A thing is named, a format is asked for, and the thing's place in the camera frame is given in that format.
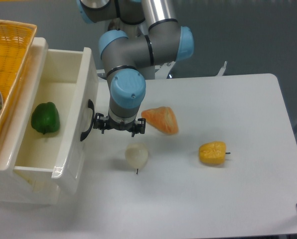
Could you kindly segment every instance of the white cabinet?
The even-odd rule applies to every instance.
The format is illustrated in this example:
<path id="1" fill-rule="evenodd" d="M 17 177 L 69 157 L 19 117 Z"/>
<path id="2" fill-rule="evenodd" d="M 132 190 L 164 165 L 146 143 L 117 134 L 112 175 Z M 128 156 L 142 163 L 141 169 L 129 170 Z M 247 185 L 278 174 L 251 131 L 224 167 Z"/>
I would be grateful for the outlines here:
<path id="1" fill-rule="evenodd" d="M 48 49 L 35 38 L 22 76 L 21 92 L 0 139 L 0 201 L 54 204 L 59 192 L 74 194 L 84 162 L 81 132 L 91 122 L 96 68 L 89 48 L 83 52 Z M 60 130 L 41 134 L 30 124 L 40 103 L 54 102 Z"/>

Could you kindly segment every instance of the green bell pepper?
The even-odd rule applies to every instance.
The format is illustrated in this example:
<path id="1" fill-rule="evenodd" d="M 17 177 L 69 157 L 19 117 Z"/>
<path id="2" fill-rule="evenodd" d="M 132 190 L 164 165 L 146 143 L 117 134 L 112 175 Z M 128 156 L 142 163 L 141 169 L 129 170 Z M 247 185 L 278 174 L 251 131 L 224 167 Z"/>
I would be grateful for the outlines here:
<path id="1" fill-rule="evenodd" d="M 53 102 L 39 104 L 32 113 L 31 127 L 39 133 L 53 133 L 60 129 L 59 112 Z"/>

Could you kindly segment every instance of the gray wall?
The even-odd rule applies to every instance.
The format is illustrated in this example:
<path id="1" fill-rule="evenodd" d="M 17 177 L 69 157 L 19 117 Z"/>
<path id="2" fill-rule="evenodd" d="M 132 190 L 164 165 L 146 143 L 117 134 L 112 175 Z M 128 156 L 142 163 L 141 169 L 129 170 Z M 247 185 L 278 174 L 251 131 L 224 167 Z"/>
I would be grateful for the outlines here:
<path id="1" fill-rule="evenodd" d="M 195 39 L 193 57 L 175 65 L 175 77 L 214 76 L 224 61 L 228 75 L 273 73 L 290 119 L 296 119 L 297 1 L 174 0 L 174 5 Z M 97 44 L 108 23 L 85 24 L 75 0 L 0 2 L 0 19 L 36 24 L 37 36 L 51 49 L 90 47 L 96 67 L 103 67 Z"/>

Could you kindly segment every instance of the yellow bell pepper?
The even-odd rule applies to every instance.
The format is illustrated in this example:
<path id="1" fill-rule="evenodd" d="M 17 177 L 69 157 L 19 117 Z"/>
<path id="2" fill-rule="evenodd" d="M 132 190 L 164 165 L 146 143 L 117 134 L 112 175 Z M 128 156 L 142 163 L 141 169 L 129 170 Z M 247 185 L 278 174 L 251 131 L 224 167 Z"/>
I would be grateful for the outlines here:
<path id="1" fill-rule="evenodd" d="M 225 162 L 226 144 L 214 141 L 199 148 L 199 160 L 203 163 L 221 164 Z"/>

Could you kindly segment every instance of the yellow basket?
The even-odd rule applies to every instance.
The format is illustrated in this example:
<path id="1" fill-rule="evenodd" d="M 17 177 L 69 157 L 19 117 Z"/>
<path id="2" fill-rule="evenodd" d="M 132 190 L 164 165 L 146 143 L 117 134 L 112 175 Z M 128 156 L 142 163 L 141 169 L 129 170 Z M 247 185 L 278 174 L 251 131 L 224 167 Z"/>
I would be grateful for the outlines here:
<path id="1" fill-rule="evenodd" d="M 0 20 L 0 91 L 3 108 L 0 114 L 0 133 L 19 90 L 19 80 L 37 26 Z"/>

